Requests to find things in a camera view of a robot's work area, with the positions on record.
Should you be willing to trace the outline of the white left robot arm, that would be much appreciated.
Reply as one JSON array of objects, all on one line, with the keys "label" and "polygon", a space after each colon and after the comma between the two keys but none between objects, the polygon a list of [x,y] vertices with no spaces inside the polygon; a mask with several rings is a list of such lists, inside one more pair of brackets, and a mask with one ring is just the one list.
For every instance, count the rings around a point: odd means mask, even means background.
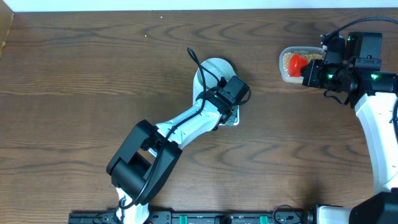
[{"label": "white left robot arm", "polygon": [[137,123],[106,167],[116,187],[116,223],[144,223],[149,202],[166,183],[182,149],[199,135],[226,124],[237,106],[245,104],[250,87],[233,76],[221,86],[204,89],[193,106],[156,125]]}]

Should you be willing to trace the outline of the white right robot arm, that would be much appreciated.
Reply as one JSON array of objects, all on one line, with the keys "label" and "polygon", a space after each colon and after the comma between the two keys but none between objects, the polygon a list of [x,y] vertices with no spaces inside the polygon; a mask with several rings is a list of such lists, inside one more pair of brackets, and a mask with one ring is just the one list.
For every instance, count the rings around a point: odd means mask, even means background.
[{"label": "white right robot arm", "polygon": [[317,205],[304,223],[397,223],[397,74],[381,71],[382,34],[322,36],[325,58],[300,70],[302,84],[346,93],[363,128],[373,169],[373,196],[353,208]]}]

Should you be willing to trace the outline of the red plastic measuring scoop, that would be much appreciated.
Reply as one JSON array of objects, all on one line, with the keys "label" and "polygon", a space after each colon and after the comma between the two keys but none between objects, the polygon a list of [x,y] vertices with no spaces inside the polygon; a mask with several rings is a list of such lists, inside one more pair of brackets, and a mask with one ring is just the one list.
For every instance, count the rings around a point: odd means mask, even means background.
[{"label": "red plastic measuring scoop", "polygon": [[288,64],[288,74],[290,77],[300,77],[301,69],[308,65],[307,59],[299,54],[294,54]]}]

